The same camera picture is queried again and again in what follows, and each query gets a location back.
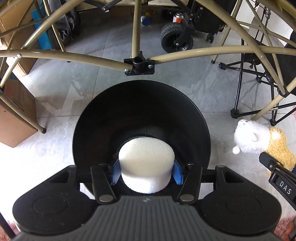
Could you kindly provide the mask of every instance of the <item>grey tile floor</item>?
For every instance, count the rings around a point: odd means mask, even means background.
[[[95,55],[122,61],[131,54],[132,18],[109,18],[95,9],[81,14],[83,32],[67,51]],[[164,22],[153,19],[142,27],[141,50],[145,57],[165,54],[160,45]],[[194,48],[217,46],[223,33],[213,44],[205,41],[206,34],[194,34]],[[240,45],[239,36],[231,31],[226,45]],[[62,168],[73,164],[72,137],[79,115],[99,93],[117,83],[133,79],[149,79],[169,84],[191,98],[202,111],[211,134],[212,155],[209,168],[224,164],[275,195],[283,207],[283,216],[295,214],[293,209],[268,183],[267,170],[259,163],[258,155],[232,154],[233,132],[237,120],[232,119],[239,73],[220,70],[219,62],[238,61],[240,54],[221,55],[215,65],[212,57],[174,61],[156,66],[155,74],[127,77],[124,73],[75,62],[38,59],[29,75],[21,78],[36,97],[38,122],[47,128],[31,136],[16,148],[0,143],[0,211],[13,220],[12,205],[26,191]],[[270,101],[268,86],[257,84],[254,75],[244,74],[240,111],[262,108]],[[268,125],[267,114],[259,121]],[[290,148],[296,152],[296,116],[291,115],[278,125],[287,134]],[[84,186],[81,191],[90,195]],[[211,191],[202,185],[200,197]]]

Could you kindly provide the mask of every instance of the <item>cardboard box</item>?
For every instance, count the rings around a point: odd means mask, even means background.
[[[28,117],[36,121],[35,97],[14,76],[8,79],[3,95],[12,100]],[[0,142],[16,147],[37,130],[0,100]]]
[[[31,2],[32,1],[30,0],[24,0],[16,7],[5,13],[0,18],[0,32],[3,33],[11,28],[16,27]],[[32,14],[29,13],[23,23],[28,23],[30,20],[32,20]],[[18,31],[16,33],[15,40],[13,41],[11,49],[20,49],[34,31],[34,26],[29,26]],[[1,42],[3,44],[2,49],[7,49],[11,36],[12,33],[1,38]],[[31,49],[40,49],[38,42],[36,42]],[[18,78],[27,75],[36,60],[37,59],[35,58],[23,58],[15,67],[13,73]],[[13,62],[13,58],[7,58],[8,65],[11,65]]]

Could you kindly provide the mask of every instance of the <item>spray can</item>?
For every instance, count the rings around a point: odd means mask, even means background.
[[[173,18],[173,23],[180,23],[182,22],[182,19],[184,18],[184,15],[180,12],[177,12],[175,15],[174,15],[174,18]]]

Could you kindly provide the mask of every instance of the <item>human hand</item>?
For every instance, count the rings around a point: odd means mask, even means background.
[[[286,227],[286,231],[281,236],[281,239],[283,241],[290,241],[289,234],[293,232],[294,228],[295,228],[294,227],[294,220],[288,222],[287,227]]]

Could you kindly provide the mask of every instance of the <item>stuffed toy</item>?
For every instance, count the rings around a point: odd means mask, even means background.
[[[286,144],[286,135],[276,127],[269,129],[255,121],[239,120],[234,132],[234,142],[236,144],[232,149],[234,154],[240,151],[257,154],[266,152],[289,171],[295,166],[296,157]]]

